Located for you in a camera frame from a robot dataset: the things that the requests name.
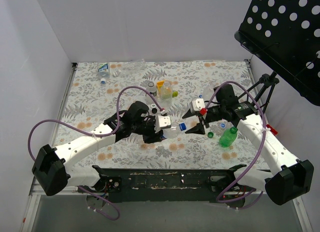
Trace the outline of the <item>clear bottle blue label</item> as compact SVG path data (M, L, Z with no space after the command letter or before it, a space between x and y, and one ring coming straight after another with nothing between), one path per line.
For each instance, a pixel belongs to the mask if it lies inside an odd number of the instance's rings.
M183 133L183 131L180 130L179 124L172 124L170 128L163 130L163 137L165 139L174 139L181 133Z

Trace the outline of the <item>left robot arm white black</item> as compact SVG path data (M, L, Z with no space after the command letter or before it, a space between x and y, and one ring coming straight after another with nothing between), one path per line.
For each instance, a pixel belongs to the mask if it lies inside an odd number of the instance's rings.
M32 173L47 196L65 187L87 186L95 192L106 188L105 175L97 165L76 168L75 165L99 149L128 138L141 135L146 144L160 142L163 130L171 126L166 114L149 115L149 107L137 101L128 110L121 110L93 129L89 136L81 136L65 144L44 145L38 152Z

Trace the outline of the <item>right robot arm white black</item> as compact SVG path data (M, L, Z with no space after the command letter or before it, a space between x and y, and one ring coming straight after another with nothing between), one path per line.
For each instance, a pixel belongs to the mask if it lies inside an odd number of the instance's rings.
M227 120L232 123L257 149L252 162L226 178L227 187L216 197L219 203L233 203L236 199L223 200L229 190L237 191L246 186L266 193L277 205L283 205L311 189L314 166L309 160L301 161L292 154L267 128L264 112L255 99L253 105L240 103L234 94L233 81L217 87L212 95L219 105L211 106L202 98L193 100L183 118L197 116L199 123L189 129L189 134L205 134L211 122Z

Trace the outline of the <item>clear bottle black cap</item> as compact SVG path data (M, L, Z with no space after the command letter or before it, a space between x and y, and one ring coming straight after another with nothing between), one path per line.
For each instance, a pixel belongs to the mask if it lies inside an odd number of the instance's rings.
M146 90L153 98L155 98L155 100L157 99L157 88L153 81L148 82ZM153 103L153 100L149 95L146 95L145 98L149 104Z

